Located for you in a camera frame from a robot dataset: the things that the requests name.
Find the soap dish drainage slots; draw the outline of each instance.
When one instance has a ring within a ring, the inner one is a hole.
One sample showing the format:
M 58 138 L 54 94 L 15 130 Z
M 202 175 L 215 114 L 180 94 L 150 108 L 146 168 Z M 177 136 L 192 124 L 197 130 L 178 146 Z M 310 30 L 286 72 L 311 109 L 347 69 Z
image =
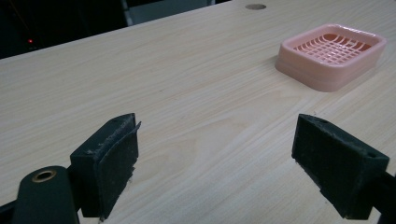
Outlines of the soap dish drainage slots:
M 338 24 L 285 40 L 276 69 L 317 91 L 338 91 L 374 67 L 386 39 Z

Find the pink soap dish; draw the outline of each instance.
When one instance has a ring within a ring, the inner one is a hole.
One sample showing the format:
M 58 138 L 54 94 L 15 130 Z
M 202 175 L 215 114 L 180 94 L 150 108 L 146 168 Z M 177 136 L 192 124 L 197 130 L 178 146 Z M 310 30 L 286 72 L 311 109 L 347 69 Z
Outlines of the pink soap dish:
M 317 91 L 338 91 L 374 67 L 387 40 L 338 24 L 285 40 L 276 69 Z

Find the wooden table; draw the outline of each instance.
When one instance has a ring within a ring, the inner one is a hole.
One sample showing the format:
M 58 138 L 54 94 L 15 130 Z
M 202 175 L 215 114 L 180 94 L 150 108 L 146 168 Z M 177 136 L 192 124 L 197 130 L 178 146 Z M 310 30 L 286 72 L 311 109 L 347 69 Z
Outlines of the wooden table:
M 276 71 L 283 40 L 328 22 L 384 36 L 376 68 L 332 93 Z M 395 174 L 395 24 L 394 0 L 234 0 L 1 60 L 0 204 L 134 112 L 140 157 L 106 223 L 350 223 L 291 158 L 296 121 L 327 119 Z

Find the brass screw hole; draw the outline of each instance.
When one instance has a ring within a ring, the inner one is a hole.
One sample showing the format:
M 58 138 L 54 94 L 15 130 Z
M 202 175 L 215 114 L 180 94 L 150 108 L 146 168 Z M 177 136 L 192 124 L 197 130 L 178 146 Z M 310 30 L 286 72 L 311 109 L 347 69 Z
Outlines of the brass screw hole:
M 267 6 L 263 4 L 249 4 L 246 6 L 246 8 L 251 10 L 262 10 L 267 8 Z
M 33 176 L 32 181 L 35 183 L 42 183 L 42 182 L 52 179 L 54 176 L 56 176 L 56 171 L 46 170 L 46 171 L 42 171 L 42 172 L 36 174 L 35 176 Z

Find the light wood grain surface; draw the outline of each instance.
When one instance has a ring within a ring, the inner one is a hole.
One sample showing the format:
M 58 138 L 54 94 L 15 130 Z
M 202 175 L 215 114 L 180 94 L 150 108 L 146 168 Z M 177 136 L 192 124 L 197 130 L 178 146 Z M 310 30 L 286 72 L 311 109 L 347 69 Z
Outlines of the light wood grain surface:
M 376 68 L 332 93 L 274 67 L 283 40 L 324 23 L 388 40 Z M 394 0 L 234 0 L 1 60 L 0 204 L 134 112 L 140 157 L 105 223 L 357 223 L 291 158 L 295 125 L 327 119 L 396 173 L 395 24 Z

